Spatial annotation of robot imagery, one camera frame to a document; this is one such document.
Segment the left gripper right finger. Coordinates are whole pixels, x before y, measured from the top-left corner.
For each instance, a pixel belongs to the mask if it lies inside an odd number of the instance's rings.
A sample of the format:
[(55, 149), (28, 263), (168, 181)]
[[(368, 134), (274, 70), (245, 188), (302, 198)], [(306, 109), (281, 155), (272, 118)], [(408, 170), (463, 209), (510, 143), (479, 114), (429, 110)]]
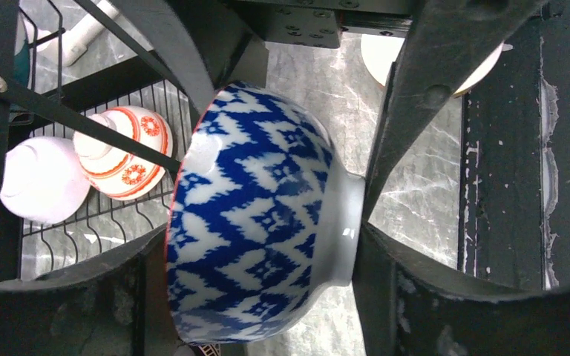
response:
[(523, 291), (481, 280), (369, 223), (353, 291), (368, 355), (570, 355), (570, 285)]

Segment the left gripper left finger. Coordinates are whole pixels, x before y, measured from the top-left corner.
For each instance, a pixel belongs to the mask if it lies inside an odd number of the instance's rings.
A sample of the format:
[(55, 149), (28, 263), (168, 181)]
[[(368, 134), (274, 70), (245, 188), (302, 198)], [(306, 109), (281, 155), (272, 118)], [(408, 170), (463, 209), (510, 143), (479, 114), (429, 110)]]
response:
[(159, 227), (35, 280), (0, 282), (0, 355), (172, 355)]

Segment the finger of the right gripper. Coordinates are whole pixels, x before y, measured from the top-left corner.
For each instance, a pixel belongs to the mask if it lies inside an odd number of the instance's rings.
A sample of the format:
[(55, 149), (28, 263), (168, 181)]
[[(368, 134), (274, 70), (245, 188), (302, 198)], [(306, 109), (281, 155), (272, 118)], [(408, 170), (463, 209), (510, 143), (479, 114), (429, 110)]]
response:
[(179, 82), (192, 105), (193, 127), (230, 82), (265, 87), (269, 51), (264, 41), (220, 1), (126, 0), (113, 5)]

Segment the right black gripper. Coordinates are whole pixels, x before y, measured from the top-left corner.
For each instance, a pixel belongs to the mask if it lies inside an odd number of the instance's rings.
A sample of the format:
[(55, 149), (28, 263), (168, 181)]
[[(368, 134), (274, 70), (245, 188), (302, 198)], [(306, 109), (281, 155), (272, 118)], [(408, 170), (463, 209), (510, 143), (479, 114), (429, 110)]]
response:
[(407, 150), (466, 79), (543, 1), (227, 1), (266, 42), (336, 49), (343, 33), (404, 38), (366, 173), (367, 221)]

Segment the orange zigzag bowl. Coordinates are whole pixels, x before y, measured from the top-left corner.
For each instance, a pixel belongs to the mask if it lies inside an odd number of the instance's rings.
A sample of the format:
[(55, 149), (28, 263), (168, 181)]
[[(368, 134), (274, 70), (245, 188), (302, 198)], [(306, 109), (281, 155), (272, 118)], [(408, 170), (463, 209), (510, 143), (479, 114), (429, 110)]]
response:
[[(155, 111), (116, 106), (88, 118), (166, 156), (173, 155), (171, 128)], [(113, 200), (135, 200), (154, 188), (165, 174), (159, 165), (77, 131), (73, 145), (87, 180)]]

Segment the red geometric pattern bowl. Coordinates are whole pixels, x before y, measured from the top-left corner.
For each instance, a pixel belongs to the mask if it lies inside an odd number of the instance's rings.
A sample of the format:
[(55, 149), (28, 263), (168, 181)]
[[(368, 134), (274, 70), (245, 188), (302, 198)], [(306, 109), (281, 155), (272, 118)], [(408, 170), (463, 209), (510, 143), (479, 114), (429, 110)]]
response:
[(182, 341), (264, 340), (353, 278), (365, 180), (307, 109), (246, 82), (208, 106), (180, 167), (166, 234)]

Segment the black wire dish rack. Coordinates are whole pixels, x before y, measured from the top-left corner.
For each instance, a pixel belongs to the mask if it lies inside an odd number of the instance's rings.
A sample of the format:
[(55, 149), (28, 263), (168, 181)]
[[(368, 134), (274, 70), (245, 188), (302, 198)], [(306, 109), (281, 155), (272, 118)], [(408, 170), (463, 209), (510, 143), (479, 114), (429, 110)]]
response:
[[(39, 58), (35, 71), (38, 91), (61, 88), (62, 102), (85, 116), (116, 106), (158, 113), (171, 129), (173, 155), (184, 155), (191, 134), (186, 97), (107, 30), (73, 67), (59, 72)], [(174, 184), (167, 173), (141, 197), (113, 200), (84, 178), (72, 137), (71, 128), (39, 116), (11, 134), (0, 199), (0, 281), (32, 280), (164, 222)]]

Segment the teal white bowl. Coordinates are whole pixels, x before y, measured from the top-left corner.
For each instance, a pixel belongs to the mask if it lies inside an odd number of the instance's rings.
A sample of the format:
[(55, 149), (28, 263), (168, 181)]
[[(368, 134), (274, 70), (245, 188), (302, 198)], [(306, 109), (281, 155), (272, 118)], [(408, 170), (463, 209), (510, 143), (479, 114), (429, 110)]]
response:
[[(24, 16), (21, 12), (17, 18), (17, 33), (14, 52), (14, 79), (26, 88), (30, 82), (30, 44), (27, 29), (24, 23)], [(23, 108), (18, 105), (10, 107), (10, 125), (26, 125), (30, 122), (25, 119)]]

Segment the black blue banded bowl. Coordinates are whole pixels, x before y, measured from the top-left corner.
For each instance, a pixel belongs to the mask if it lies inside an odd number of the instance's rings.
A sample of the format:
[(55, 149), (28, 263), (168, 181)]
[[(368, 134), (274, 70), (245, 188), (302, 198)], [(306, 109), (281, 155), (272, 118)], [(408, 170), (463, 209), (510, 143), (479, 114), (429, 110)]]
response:
[(219, 344), (197, 345), (191, 346), (191, 350), (195, 356), (221, 356), (221, 348)]

